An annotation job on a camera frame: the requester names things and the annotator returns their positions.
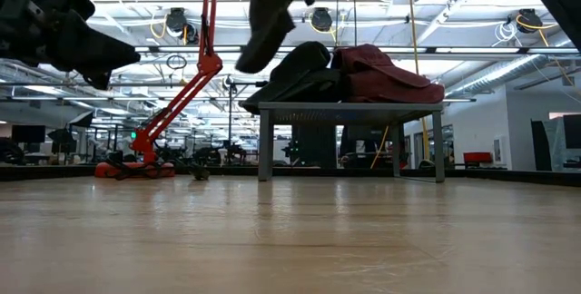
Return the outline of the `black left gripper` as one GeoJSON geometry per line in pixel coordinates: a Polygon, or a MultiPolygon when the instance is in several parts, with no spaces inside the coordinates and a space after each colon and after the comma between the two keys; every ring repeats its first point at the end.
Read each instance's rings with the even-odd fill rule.
{"type": "Polygon", "coordinates": [[[138,63],[140,55],[89,27],[93,14],[90,0],[0,0],[0,58],[94,73],[84,74],[85,82],[108,89],[110,71],[138,63]]]}

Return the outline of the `maroon cap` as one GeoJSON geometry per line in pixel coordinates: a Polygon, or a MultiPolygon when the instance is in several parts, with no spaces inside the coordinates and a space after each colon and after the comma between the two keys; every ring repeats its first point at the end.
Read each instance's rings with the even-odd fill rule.
{"type": "Polygon", "coordinates": [[[373,44],[335,50],[331,68],[346,77],[345,102],[441,103],[445,96],[442,85],[397,67],[373,44]]]}

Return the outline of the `black tilted screen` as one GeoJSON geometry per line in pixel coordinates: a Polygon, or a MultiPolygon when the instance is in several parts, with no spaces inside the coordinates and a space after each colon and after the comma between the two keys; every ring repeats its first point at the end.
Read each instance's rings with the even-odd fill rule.
{"type": "Polygon", "coordinates": [[[73,154],[77,152],[77,140],[69,129],[57,129],[47,134],[52,141],[51,153],[73,154]]]}
{"type": "Polygon", "coordinates": [[[68,125],[73,127],[88,128],[92,125],[94,118],[94,111],[82,113],[73,118],[68,125]]]}

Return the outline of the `black monitor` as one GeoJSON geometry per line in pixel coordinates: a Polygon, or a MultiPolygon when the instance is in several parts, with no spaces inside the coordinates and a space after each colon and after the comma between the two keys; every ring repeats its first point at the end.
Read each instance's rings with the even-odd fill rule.
{"type": "Polygon", "coordinates": [[[45,141],[44,125],[13,124],[11,138],[17,143],[42,143],[45,141]]]}

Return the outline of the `red desk lamp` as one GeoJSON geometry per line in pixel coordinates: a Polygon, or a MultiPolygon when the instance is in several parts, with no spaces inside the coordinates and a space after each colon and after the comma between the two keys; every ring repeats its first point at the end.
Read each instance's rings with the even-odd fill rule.
{"type": "Polygon", "coordinates": [[[190,103],[196,94],[222,70],[222,59],[214,52],[214,34],[217,0],[203,0],[201,30],[199,32],[198,73],[182,90],[151,118],[148,123],[135,130],[136,137],[131,149],[143,155],[142,162],[125,162],[121,152],[107,157],[105,162],[96,165],[94,176],[112,178],[117,181],[128,178],[160,179],[173,177],[178,169],[185,169],[196,180],[206,180],[209,173],[194,163],[180,159],[161,160],[156,154],[156,139],[179,113],[190,103]]]}

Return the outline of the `black overhead light stand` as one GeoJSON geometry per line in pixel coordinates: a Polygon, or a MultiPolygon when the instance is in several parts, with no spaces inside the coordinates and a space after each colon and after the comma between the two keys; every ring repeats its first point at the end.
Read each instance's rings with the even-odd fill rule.
{"type": "Polygon", "coordinates": [[[230,75],[226,77],[225,84],[228,86],[228,146],[226,151],[226,163],[231,164],[230,149],[232,147],[232,107],[233,107],[233,88],[240,85],[244,88],[248,86],[254,86],[257,88],[262,88],[268,83],[268,81],[258,81],[258,82],[235,82],[230,75]]]}

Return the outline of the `small grey metal table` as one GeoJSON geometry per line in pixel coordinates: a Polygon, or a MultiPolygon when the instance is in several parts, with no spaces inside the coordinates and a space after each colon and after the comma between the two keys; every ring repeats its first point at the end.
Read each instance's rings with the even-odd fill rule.
{"type": "Polygon", "coordinates": [[[435,141],[435,182],[445,181],[440,103],[277,103],[259,104],[258,180],[269,181],[273,170],[274,126],[306,123],[308,125],[383,125],[399,139],[405,123],[430,116],[435,141]]]}

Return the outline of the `long ceiling light strip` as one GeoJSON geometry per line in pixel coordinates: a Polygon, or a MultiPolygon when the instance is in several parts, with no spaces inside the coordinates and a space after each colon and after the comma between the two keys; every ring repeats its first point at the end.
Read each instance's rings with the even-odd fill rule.
{"type": "MultiPolygon", "coordinates": [[[[238,53],[245,46],[217,45],[214,52],[238,53]]],[[[380,51],[386,54],[581,54],[574,47],[404,47],[380,46],[380,51]]],[[[135,51],[140,54],[149,53],[198,53],[197,46],[136,46],[135,51]]]]}

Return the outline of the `red box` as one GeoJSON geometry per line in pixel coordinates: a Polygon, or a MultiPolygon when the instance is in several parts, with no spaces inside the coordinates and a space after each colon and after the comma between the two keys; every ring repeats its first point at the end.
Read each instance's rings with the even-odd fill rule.
{"type": "Polygon", "coordinates": [[[481,164],[493,162],[493,157],[490,152],[464,152],[463,159],[465,164],[481,164]]]}

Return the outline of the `silver ventilation duct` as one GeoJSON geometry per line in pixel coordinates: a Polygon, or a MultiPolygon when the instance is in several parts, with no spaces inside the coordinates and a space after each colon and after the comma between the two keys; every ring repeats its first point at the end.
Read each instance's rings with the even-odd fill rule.
{"type": "Polygon", "coordinates": [[[531,54],[492,64],[445,91],[446,98],[476,95],[534,72],[549,63],[547,55],[531,54]]]}

